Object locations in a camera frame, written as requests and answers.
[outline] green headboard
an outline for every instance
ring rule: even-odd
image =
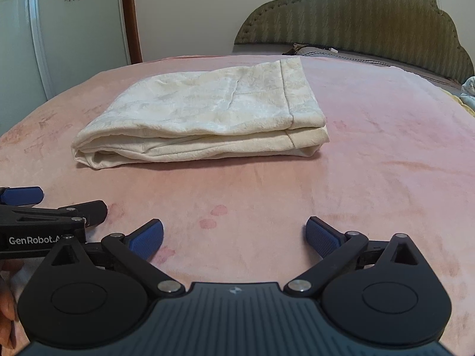
[[[274,0],[247,18],[235,41],[294,43],[396,60],[461,83],[474,75],[436,0]]]

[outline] folded fabric edge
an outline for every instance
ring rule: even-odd
[[[300,157],[312,156],[320,146],[329,141],[328,132],[325,127],[305,129],[304,131],[282,131],[282,135],[289,141],[286,145],[282,145],[282,150],[266,150],[262,151],[258,148],[249,149],[248,151],[225,151],[232,150],[232,148],[239,145],[242,141],[235,141],[233,143],[223,142],[220,146],[213,146],[196,151],[186,151],[179,153],[171,153],[159,156],[149,156],[146,154],[137,154],[125,150],[105,151],[106,154],[96,152],[83,152],[81,150],[73,149],[73,156],[77,162],[87,165],[94,169],[106,169],[109,167],[119,166],[128,163],[153,163],[153,162],[182,162],[190,160],[202,159],[219,159],[230,157],[252,157],[252,156],[269,156],[269,155],[295,155]],[[247,147],[252,141],[245,141]]]
[[[445,92],[446,94],[448,94],[448,96],[450,96],[453,100],[455,100],[458,104],[460,104],[464,109],[465,111],[467,111],[470,115],[472,115],[473,117],[475,117],[475,111],[470,107],[468,106],[467,104],[464,103],[464,101],[462,100],[462,98],[459,98],[453,94],[451,94],[449,91],[446,91],[444,89],[441,88],[441,90],[443,92]]]
[[[308,83],[301,57],[282,59],[280,60],[280,66],[287,107],[289,114],[292,116],[292,124],[287,129],[324,127],[326,117]],[[294,79],[295,74],[300,76],[301,79]]]

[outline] blanket fold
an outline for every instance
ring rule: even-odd
[[[328,142],[300,58],[140,80],[79,132],[75,160],[138,162],[297,155]]]
[[[475,76],[469,78],[465,84],[462,85],[460,99],[462,103],[475,111]]]

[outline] bed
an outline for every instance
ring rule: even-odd
[[[287,42],[289,49],[294,42],[331,46],[295,40]],[[464,63],[464,51],[459,54]],[[312,158],[228,158],[98,171],[72,158],[76,134],[140,79],[286,57],[189,56],[102,72],[48,101],[0,138],[1,185],[41,186],[46,194],[41,207],[104,200],[109,214],[88,232],[92,241],[160,218],[165,239],[152,263],[187,287],[193,281],[272,280],[283,286],[319,261],[302,235],[312,215],[372,240],[405,232],[452,300],[443,344],[458,356],[473,356],[475,119],[420,76],[333,57],[302,57],[330,136]],[[453,73],[431,72],[455,81],[473,66],[467,61],[463,68],[454,64],[445,70]],[[457,71],[462,71],[458,78]],[[37,264],[28,261],[11,280],[16,296]],[[4,349],[4,355],[28,342],[19,323],[15,329],[16,349]]]

